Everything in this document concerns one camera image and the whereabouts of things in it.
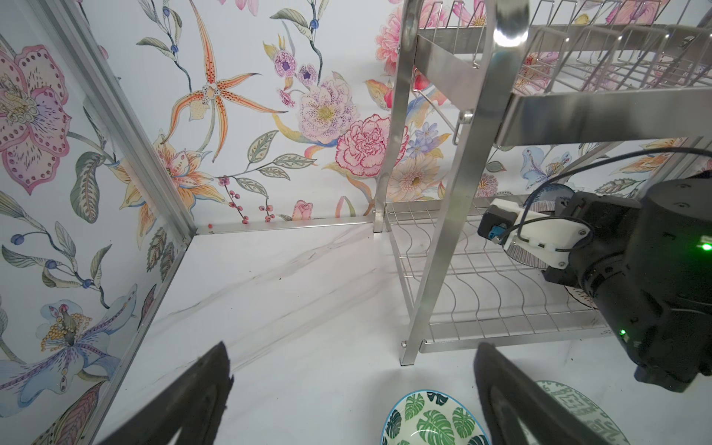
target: marble countertop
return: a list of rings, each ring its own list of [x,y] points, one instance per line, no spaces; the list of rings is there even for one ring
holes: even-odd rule
[[[95,443],[220,341],[234,385],[216,444],[378,444],[404,394],[436,389],[483,427],[474,350],[399,365],[408,315],[386,234],[370,224],[196,237]],[[712,381],[635,382],[613,337],[503,347],[533,379],[578,389],[632,444],[706,443]]]

